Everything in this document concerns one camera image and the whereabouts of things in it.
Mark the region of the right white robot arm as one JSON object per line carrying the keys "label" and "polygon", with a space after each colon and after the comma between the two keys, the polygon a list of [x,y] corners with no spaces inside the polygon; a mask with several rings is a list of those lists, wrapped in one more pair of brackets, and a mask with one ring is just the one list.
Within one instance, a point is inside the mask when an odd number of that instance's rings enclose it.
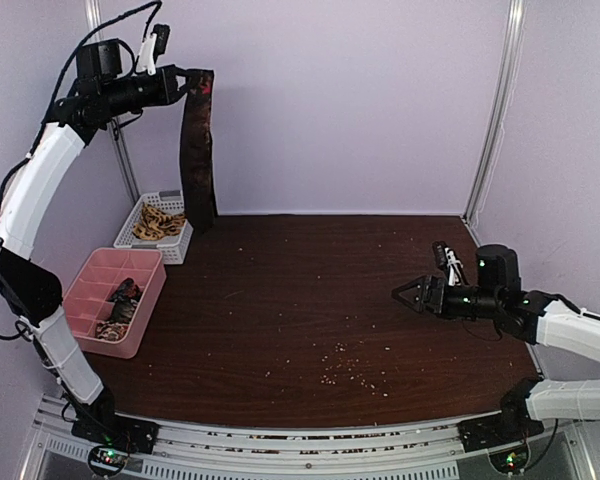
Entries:
{"label": "right white robot arm", "polygon": [[[411,310],[446,320],[488,320],[498,334],[528,345],[570,351],[600,363],[600,314],[561,294],[525,291],[516,252],[487,244],[475,252],[477,282],[444,242],[432,246],[441,276],[424,275],[394,288],[394,300]],[[501,400],[492,430],[510,442],[531,422],[548,419],[600,421],[600,380],[523,379]]]}

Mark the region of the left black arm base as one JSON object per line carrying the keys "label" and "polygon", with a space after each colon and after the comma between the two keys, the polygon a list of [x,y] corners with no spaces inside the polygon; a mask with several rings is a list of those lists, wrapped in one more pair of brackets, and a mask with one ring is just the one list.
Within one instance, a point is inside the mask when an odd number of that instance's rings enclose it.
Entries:
{"label": "left black arm base", "polygon": [[153,452],[159,425],[117,414],[114,395],[108,387],[92,404],[81,403],[72,395],[68,400],[76,415],[71,428],[73,436],[127,453]]}

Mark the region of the dark red patterned tie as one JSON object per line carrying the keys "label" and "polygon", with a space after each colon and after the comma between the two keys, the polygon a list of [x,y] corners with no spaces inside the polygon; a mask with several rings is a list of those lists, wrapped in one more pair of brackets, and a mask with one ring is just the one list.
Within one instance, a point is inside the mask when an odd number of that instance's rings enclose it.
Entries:
{"label": "dark red patterned tie", "polygon": [[185,216],[195,236],[209,231],[217,217],[211,133],[213,70],[196,70],[183,112],[179,167]]}

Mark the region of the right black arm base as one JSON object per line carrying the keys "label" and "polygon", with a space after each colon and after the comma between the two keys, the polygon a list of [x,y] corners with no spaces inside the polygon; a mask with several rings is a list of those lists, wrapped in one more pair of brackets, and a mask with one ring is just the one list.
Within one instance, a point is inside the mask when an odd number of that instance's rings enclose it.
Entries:
{"label": "right black arm base", "polygon": [[537,378],[519,381],[500,400],[500,412],[463,420],[457,424],[466,453],[523,441],[544,432],[542,421],[533,420],[526,400],[540,382]]}

